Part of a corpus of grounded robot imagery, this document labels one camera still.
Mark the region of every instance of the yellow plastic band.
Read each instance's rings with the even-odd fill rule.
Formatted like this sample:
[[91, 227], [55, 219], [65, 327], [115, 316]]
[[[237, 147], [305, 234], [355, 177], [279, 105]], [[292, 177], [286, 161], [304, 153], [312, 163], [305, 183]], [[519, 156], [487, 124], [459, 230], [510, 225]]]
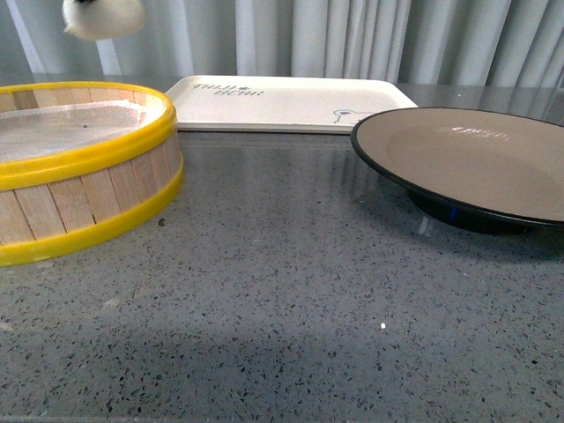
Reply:
[[176, 127], [173, 102], [163, 93], [139, 85], [112, 82], [60, 82], [0, 87], [0, 94], [63, 88], [113, 88], [149, 94], [163, 101], [165, 111], [154, 122], [111, 140], [37, 158], [0, 162], [0, 190], [61, 181], [132, 159], [162, 143]]
[[181, 163], [180, 169], [163, 190], [122, 214], [67, 234], [0, 246], [0, 266], [63, 256], [100, 244], [141, 225], [164, 209], [180, 191], [184, 176], [183, 160]]

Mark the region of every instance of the white object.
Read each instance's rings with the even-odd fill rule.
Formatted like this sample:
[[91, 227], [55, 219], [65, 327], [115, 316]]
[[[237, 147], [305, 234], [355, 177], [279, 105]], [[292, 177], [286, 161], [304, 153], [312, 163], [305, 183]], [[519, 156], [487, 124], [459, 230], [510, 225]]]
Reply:
[[145, 24], [141, 0], [63, 0], [64, 31], [96, 41], [135, 33]]
[[0, 158], [26, 160], [96, 145], [138, 130], [163, 114], [128, 100], [0, 113]]
[[417, 107], [388, 82], [358, 79], [196, 76], [167, 95], [179, 130], [348, 134], [374, 113]]

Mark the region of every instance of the terrazzo surface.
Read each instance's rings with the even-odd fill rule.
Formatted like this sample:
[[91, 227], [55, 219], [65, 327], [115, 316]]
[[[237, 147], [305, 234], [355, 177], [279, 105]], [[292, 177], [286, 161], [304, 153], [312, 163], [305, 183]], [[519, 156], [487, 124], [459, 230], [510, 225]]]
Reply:
[[427, 218], [348, 137], [181, 141], [156, 217], [0, 269], [0, 421], [562, 420], [562, 231]]

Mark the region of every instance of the brown plate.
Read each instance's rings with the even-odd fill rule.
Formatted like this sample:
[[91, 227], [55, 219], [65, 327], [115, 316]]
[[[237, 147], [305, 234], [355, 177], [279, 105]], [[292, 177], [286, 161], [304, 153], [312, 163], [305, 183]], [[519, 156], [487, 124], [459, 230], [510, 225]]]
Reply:
[[352, 146], [379, 173], [442, 204], [520, 224], [564, 225], [564, 128], [477, 110], [372, 115]]

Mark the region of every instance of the white curtain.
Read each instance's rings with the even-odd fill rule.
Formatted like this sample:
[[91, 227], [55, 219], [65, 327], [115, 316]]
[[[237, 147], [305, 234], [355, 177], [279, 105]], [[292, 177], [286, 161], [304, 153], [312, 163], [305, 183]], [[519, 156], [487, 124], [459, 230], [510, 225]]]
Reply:
[[522, 87], [564, 78], [564, 0], [145, 0], [142, 31], [98, 42], [63, 33], [61, 6], [0, 0], [0, 71]]

